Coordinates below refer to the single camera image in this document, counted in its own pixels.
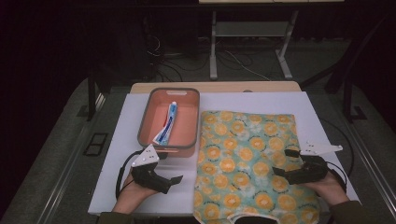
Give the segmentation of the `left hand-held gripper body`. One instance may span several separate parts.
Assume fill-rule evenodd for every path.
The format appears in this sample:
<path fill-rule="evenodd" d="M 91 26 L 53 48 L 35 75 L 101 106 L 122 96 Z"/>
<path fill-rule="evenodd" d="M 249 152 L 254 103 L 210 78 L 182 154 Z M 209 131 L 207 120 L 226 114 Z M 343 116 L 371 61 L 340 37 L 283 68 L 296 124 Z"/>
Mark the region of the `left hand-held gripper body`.
<path fill-rule="evenodd" d="M 132 162 L 131 174 L 136 184 L 166 194 L 171 187 L 171 181 L 155 173 L 159 161 L 160 157 L 154 146 L 148 145 Z"/>

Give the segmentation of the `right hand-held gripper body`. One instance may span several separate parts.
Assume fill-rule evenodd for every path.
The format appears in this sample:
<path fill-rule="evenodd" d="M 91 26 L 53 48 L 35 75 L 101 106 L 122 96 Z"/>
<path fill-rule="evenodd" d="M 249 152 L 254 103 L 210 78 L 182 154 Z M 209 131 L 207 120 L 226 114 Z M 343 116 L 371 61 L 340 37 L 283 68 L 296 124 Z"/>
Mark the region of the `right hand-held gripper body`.
<path fill-rule="evenodd" d="M 291 185 L 303 184 L 323 179 L 328 173 L 328 165 L 321 155 L 342 149 L 341 145 L 325 145 L 307 141 L 299 150 L 301 156 L 297 158 L 302 160 L 303 165 L 299 169 L 289 171 L 289 183 Z"/>

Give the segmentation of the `blue and white toothpaste tube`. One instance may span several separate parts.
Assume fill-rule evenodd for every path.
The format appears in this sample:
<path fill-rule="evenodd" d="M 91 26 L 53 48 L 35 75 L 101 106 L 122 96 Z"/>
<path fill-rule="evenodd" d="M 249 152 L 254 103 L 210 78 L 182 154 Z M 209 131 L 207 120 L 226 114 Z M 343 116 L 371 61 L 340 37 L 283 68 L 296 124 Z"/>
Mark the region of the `blue and white toothpaste tube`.
<path fill-rule="evenodd" d="M 166 120 L 163 125 L 163 128 L 153 138 L 153 142 L 156 145 L 160 145 L 160 146 L 168 145 L 170 134 L 172 132 L 172 128 L 177 116 L 177 109 L 178 109 L 177 102 L 172 102 L 168 106 L 168 110 L 166 113 Z"/>

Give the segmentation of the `orange basket with grey rim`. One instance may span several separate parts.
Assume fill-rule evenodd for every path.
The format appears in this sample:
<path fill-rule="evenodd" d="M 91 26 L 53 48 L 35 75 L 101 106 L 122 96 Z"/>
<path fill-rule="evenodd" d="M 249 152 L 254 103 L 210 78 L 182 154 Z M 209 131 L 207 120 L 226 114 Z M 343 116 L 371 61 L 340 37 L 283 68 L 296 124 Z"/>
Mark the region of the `orange basket with grey rim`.
<path fill-rule="evenodd" d="M 173 127 L 166 145 L 154 142 L 155 136 L 166 126 L 168 108 L 177 104 Z M 169 157 L 188 158 L 195 151 L 199 122 L 200 92 L 193 88 L 156 88 L 148 98 L 137 135 L 142 147 L 152 144 L 158 152 Z"/>

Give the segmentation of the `orange print cloth bag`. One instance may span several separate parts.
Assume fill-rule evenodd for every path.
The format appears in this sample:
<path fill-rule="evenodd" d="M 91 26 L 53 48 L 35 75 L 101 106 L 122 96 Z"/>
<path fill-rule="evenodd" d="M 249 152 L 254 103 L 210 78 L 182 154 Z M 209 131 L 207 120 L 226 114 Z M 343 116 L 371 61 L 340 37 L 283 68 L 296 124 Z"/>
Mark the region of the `orange print cloth bag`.
<path fill-rule="evenodd" d="M 201 115 L 193 215 L 201 224 L 236 224 L 263 217 L 275 224 L 318 224 L 316 193 L 291 185 L 274 168 L 294 171 L 300 158 L 291 114 L 205 111 Z"/>

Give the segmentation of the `person's left hand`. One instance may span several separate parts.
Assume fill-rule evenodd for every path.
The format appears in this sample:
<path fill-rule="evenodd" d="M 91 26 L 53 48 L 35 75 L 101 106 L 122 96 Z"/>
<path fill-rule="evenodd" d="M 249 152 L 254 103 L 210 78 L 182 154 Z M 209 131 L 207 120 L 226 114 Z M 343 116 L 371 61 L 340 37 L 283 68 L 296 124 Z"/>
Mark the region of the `person's left hand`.
<path fill-rule="evenodd" d="M 147 189 L 136 184 L 133 177 L 128 175 L 112 211 L 115 213 L 131 215 L 143 201 L 154 194 L 156 194 L 155 190 Z"/>

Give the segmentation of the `person's right hand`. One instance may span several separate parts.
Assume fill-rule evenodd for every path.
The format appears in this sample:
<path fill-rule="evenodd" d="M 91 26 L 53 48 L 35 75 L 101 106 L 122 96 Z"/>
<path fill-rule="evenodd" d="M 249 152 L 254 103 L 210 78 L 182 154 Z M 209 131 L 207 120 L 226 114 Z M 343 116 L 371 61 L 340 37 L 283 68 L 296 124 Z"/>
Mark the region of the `person's right hand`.
<path fill-rule="evenodd" d="M 304 187 L 312 189 L 329 206 L 349 201 L 347 194 L 338 183 L 336 177 L 330 172 L 328 172 L 323 179 L 317 182 L 304 183 Z"/>

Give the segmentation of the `white table board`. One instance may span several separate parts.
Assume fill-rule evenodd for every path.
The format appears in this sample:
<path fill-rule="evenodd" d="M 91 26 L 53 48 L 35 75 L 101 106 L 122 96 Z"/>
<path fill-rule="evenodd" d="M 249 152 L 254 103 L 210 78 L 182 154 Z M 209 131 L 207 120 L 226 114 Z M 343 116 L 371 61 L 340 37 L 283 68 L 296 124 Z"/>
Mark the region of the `white table board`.
<path fill-rule="evenodd" d="M 137 135 L 149 96 L 146 93 L 129 94 L 120 112 L 115 132 L 101 169 L 92 201 L 91 215 L 110 211 L 115 202 L 119 169 L 126 158 L 141 148 Z M 330 144 L 307 94 L 291 92 L 225 92 L 200 95 L 200 109 L 229 110 L 255 114 L 292 114 L 295 116 L 299 143 L 319 146 Z M 180 184 L 166 194 L 155 194 L 135 210 L 141 216 L 188 217 L 193 212 L 193 191 L 196 178 L 197 156 L 167 158 L 155 172 L 166 178 L 182 176 Z"/>

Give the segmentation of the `black floor socket plate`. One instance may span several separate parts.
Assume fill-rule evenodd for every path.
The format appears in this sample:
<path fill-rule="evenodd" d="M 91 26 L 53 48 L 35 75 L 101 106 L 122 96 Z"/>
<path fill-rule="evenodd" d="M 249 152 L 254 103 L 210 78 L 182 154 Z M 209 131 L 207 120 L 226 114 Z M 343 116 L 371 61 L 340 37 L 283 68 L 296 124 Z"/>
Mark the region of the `black floor socket plate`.
<path fill-rule="evenodd" d="M 84 156 L 97 157 L 100 156 L 105 146 L 107 133 L 94 133 L 89 144 L 83 151 Z"/>

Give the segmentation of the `dark metal stand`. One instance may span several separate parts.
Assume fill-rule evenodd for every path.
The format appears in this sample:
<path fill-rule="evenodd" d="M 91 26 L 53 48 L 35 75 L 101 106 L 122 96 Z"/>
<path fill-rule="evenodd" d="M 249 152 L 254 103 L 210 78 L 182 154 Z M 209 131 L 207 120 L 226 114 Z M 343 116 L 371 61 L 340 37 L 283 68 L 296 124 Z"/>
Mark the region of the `dark metal stand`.
<path fill-rule="evenodd" d="M 352 123 L 354 120 L 367 119 L 361 108 L 352 104 L 352 93 L 353 76 L 350 72 L 347 72 L 344 82 L 343 114 L 349 123 Z"/>
<path fill-rule="evenodd" d="M 111 90 L 111 78 L 92 66 L 88 68 L 87 75 L 88 103 L 80 108 L 78 116 L 91 121 Z"/>

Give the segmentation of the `aluminium floor rail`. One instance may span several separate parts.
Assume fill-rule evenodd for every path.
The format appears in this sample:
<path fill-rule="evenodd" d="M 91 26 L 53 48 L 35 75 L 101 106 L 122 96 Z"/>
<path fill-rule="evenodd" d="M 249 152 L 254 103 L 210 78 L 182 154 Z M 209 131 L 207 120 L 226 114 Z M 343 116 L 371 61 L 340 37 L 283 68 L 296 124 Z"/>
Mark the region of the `aluminium floor rail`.
<path fill-rule="evenodd" d="M 94 121 L 95 121 L 95 117 L 93 117 L 91 121 L 86 121 L 85 124 L 82 126 L 82 129 L 78 134 L 76 144 L 73 147 L 70 157 L 68 158 L 64 169 L 58 175 L 58 180 L 56 181 L 55 186 L 51 190 L 49 199 L 47 200 L 36 224 L 51 223 L 56 213 L 56 210 L 64 196 L 67 186 L 71 180 L 72 174 L 76 168 L 76 164 L 78 163 L 79 157 L 82 155 L 83 150 L 87 146 L 86 141 L 88 140 L 91 134 Z"/>
<path fill-rule="evenodd" d="M 368 147 L 363 142 L 363 139 L 358 134 L 357 129 L 353 124 L 348 124 L 348 131 L 357 147 L 358 153 L 368 170 L 369 176 L 373 179 L 376 188 L 378 189 L 384 203 L 388 210 L 396 219 L 396 192 L 392 189 L 387 179 L 380 171 L 378 164 L 375 162 L 373 156 L 370 154 Z"/>

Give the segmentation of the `white desk with metal frame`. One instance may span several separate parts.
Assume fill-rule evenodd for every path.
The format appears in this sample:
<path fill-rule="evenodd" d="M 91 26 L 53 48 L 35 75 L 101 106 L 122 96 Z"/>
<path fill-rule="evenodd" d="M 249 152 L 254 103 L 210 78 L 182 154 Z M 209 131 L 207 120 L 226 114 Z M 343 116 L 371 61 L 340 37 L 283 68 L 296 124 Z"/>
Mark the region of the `white desk with metal frame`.
<path fill-rule="evenodd" d="M 341 3 L 344 0 L 199 0 L 200 7 L 216 7 L 212 9 L 211 36 L 209 54 L 209 75 L 211 80 L 218 79 L 217 68 L 217 38 L 218 37 L 281 37 L 282 45 L 275 49 L 277 62 L 285 79 L 291 79 L 285 54 L 291 35 L 299 15 L 300 7 L 314 4 Z M 283 21 L 219 21 L 218 13 L 221 7 L 232 7 L 242 11 L 261 9 L 262 7 L 291 7 L 290 16 Z"/>

